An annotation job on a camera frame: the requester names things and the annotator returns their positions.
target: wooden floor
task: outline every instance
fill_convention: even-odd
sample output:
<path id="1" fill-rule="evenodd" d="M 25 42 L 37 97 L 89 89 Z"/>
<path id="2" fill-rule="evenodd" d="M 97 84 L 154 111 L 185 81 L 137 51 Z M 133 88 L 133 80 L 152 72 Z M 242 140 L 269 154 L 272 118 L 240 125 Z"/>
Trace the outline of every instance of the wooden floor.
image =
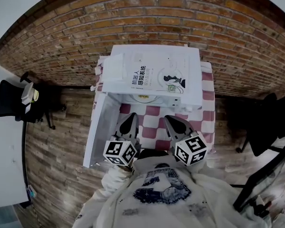
<path id="1" fill-rule="evenodd" d="M 89 90 L 63 90 L 65 112 L 53 114 L 56 130 L 45 122 L 28 124 L 26 164 L 28 181 L 37 192 L 33 206 L 15 210 L 24 228 L 69 228 L 85 203 L 100 188 L 104 172 L 82 166 L 91 120 L 94 93 Z M 216 99 L 216 152 L 208 156 L 208 165 L 228 172 L 251 175 L 276 154 L 266 151 L 259 157 L 250 147 L 238 154 L 245 133 L 231 137 L 223 99 Z M 282 145 L 285 140 L 277 142 Z M 271 214 L 285 208 L 285 166 L 276 182 L 262 195 L 271 200 Z"/>

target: brick wall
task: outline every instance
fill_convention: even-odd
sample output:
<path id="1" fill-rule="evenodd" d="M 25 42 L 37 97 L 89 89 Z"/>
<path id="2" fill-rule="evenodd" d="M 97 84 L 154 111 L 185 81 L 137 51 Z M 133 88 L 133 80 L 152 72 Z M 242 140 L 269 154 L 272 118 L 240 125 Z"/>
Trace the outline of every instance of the brick wall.
<path id="1" fill-rule="evenodd" d="M 268 0 L 42 0 L 3 36 L 0 65 L 89 86 L 116 44 L 199 48 L 219 95 L 285 93 L 285 14 Z"/>

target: blue graphic print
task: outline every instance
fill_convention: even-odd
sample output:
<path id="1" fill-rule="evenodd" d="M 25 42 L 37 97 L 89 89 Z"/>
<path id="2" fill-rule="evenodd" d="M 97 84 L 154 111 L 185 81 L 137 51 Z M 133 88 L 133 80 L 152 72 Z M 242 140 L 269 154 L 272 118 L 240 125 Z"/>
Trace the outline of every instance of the blue graphic print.
<path id="1" fill-rule="evenodd" d="M 155 184 L 159 188 L 165 185 L 168 185 L 168 187 L 162 191 L 156 191 L 154 190 Z M 142 186 L 148 187 L 151 185 L 153 187 L 137 189 L 133 196 L 141 203 L 174 204 L 179 200 L 185 200 L 191 194 L 191 191 L 179 179 L 175 170 L 170 168 L 148 172 Z"/>

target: table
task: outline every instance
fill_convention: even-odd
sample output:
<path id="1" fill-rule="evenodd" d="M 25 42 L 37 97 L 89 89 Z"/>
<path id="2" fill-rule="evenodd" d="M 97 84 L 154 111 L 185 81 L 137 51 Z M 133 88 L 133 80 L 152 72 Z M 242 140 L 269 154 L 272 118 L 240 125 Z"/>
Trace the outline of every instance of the table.
<path id="1" fill-rule="evenodd" d="M 101 57 L 95 68 L 96 90 L 93 109 L 97 104 L 99 92 L 102 91 L 101 74 L 102 63 L 106 57 Z M 214 82 L 211 64 L 201 62 L 202 70 L 202 90 L 203 102 L 202 107 L 193 110 L 188 114 L 175 114 L 171 109 L 158 106 L 146 106 L 143 104 L 122 104 L 120 108 L 119 119 L 122 119 L 129 113 L 136 112 L 139 117 L 138 138 L 142 148 L 169 150 L 170 140 L 166 133 L 164 125 L 164 116 L 167 114 L 181 117 L 191 124 L 194 130 L 201 132 L 208 144 L 210 152 L 214 152 L 214 128 L 215 128 L 215 94 Z"/>

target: sleeve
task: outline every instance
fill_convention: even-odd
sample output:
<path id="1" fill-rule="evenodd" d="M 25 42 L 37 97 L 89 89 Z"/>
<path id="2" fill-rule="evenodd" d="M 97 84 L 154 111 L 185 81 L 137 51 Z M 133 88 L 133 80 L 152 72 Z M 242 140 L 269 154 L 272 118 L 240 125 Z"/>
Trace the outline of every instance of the sleeve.
<path id="1" fill-rule="evenodd" d="M 129 178 L 132 173 L 114 166 L 101 180 L 103 188 L 98 189 L 81 209 L 73 224 L 73 228 L 90 228 L 96 221 L 100 210 L 107 199 L 114 194 Z"/>

